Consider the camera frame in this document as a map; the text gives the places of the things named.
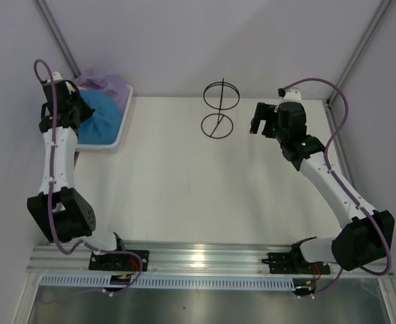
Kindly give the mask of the blue bucket hat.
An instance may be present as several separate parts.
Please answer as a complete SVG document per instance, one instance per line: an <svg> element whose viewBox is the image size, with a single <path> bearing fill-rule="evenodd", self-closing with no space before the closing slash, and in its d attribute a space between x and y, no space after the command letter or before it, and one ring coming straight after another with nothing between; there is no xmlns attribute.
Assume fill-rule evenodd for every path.
<svg viewBox="0 0 396 324"><path fill-rule="evenodd" d="M122 119L117 104L96 90L80 90L80 94L89 107L94 109L94 113L81 123L78 144L111 144L116 140Z"/></svg>

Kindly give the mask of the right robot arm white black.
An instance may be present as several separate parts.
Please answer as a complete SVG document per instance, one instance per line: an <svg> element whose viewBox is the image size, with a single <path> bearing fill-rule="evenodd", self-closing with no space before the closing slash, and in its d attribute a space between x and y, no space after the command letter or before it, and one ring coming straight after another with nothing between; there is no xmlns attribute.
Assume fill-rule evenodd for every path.
<svg viewBox="0 0 396 324"><path fill-rule="evenodd" d="M250 133L275 139L283 157L321 194L341 227L335 238L307 238L293 244L291 267L299 273L314 263L336 263L351 271L385 258L391 269L391 242L395 219L389 211L378 211L362 199L341 177L328 159L321 141L307 133L306 113L298 102L271 105L259 102L251 120Z"/></svg>

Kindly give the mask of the black wire hat stand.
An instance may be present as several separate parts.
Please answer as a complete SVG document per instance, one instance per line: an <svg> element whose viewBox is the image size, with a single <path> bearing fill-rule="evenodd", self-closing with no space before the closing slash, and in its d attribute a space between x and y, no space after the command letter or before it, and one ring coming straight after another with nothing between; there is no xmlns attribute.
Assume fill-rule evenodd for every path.
<svg viewBox="0 0 396 324"><path fill-rule="evenodd" d="M218 89L217 104L213 105L210 103L211 97L209 96L210 92L214 89ZM233 103L230 103L228 106L224 105L224 99L226 98L226 91L229 90L234 93ZM229 117L226 112L236 108L241 100L241 94L239 89L231 82L225 81L225 78L222 78L219 81L209 83L204 89L202 93L203 102L210 108L213 109L213 113L207 114L200 123L200 128L203 134L214 140L221 140L229 137L234 130L234 122L231 117ZM205 123L211 119L215 118L215 124L213 128L208 132L205 130ZM228 122L229 129L223 133L219 134L218 131L222 125L222 122Z"/></svg>

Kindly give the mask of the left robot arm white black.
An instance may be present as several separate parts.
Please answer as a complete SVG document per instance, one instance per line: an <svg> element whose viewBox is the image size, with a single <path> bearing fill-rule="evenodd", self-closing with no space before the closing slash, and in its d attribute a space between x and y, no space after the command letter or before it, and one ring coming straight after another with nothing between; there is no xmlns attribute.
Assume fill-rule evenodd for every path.
<svg viewBox="0 0 396 324"><path fill-rule="evenodd" d="M43 91L47 100L39 123L45 143L43 180L26 206L46 239L64 254L73 252L64 248L65 243L82 244L98 254L105 253L105 264L121 270L128 262L127 252L117 247L115 233L97 228L92 206L75 188L78 128L93 110L69 80L46 80Z"/></svg>

